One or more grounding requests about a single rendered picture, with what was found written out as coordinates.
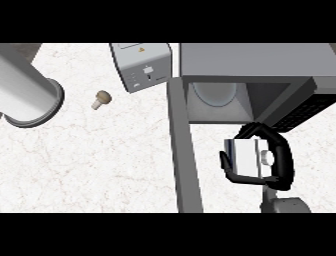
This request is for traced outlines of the grey microwave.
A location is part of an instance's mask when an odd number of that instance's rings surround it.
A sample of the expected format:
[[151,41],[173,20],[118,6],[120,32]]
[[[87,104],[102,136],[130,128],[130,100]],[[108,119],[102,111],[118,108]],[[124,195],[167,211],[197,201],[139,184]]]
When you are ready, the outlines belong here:
[[180,78],[194,124],[260,122],[287,133],[336,103],[328,44],[183,43]]

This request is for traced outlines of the grey toaster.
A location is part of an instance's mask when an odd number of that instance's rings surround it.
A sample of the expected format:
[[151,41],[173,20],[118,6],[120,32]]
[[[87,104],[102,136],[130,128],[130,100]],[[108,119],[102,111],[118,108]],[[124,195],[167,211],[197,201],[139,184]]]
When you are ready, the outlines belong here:
[[173,51],[167,43],[111,43],[109,47],[129,93],[136,93],[170,80]]

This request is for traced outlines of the beige mushroom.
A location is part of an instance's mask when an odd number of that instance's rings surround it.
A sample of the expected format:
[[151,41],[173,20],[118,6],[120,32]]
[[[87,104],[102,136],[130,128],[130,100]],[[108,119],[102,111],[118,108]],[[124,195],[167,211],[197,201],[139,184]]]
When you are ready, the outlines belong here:
[[99,107],[103,105],[103,104],[109,104],[112,101],[112,96],[111,94],[106,92],[106,91],[99,91],[98,94],[96,94],[96,101],[92,105],[92,108],[95,110],[99,109]]

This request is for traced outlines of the white paper towel roll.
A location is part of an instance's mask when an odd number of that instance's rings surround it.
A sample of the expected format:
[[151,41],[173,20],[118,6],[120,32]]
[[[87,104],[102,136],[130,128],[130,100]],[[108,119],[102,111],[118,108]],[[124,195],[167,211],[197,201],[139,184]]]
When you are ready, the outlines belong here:
[[9,43],[0,43],[0,112],[19,128],[34,128],[56,115],[65,90],[46,78]]

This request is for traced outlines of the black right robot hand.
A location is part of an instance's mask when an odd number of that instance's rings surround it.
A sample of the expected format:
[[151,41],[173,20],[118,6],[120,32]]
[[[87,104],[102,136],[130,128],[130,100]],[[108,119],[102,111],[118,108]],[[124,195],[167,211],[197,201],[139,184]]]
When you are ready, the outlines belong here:
[[222,169],[226,178],[239,184],[267,185],[272,189],[290,191],[294,182],[295,170],[294,159],[288,141],[285,137],[264,123],[253,122],[242,126],[236,139],[250,139],[259,136],[269,142],[269,150],[275,156],[275,164],[272,166],[272,175],[269,177],[251,177],[235,173],[232,160],[225,151],[220,152]]

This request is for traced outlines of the white milk carton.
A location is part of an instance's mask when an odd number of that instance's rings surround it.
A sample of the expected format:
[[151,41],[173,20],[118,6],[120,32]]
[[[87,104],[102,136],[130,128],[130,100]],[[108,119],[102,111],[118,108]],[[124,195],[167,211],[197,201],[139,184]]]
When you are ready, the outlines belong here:
[[233,172],[241,176],[264,178],[272,175],[275,164],[269,142],[263,139],[226,139],[226,153],[230,158]]

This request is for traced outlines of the grey microwave door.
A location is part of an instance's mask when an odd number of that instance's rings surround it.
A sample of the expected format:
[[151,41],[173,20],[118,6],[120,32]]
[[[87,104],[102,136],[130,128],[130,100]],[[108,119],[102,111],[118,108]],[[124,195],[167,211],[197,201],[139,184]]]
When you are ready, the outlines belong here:
[[170,135],[174,162],[177,208],[180,213],[202,213],[202,196],[194,153],[185,87],[180,78],[167,83]]

